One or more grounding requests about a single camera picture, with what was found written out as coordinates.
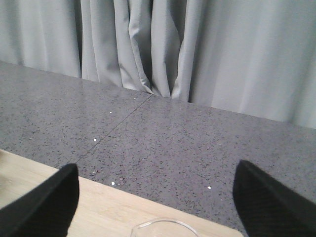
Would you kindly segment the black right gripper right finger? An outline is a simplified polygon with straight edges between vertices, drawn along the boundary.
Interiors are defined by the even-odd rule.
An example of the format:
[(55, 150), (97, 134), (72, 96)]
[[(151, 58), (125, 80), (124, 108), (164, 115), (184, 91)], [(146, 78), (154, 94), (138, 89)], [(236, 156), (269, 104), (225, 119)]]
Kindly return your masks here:
[(233, 199), (250, 237), (314, 237), (316, 205), (247, 160), (236, 168)]

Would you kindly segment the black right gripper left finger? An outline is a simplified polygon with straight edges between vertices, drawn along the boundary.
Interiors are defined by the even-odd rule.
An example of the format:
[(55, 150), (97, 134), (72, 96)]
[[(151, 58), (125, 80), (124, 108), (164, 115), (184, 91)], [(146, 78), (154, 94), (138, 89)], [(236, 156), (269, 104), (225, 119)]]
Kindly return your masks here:
[(79, 201), (74, 163), (0, 210), (2, 237), (65, 237)]

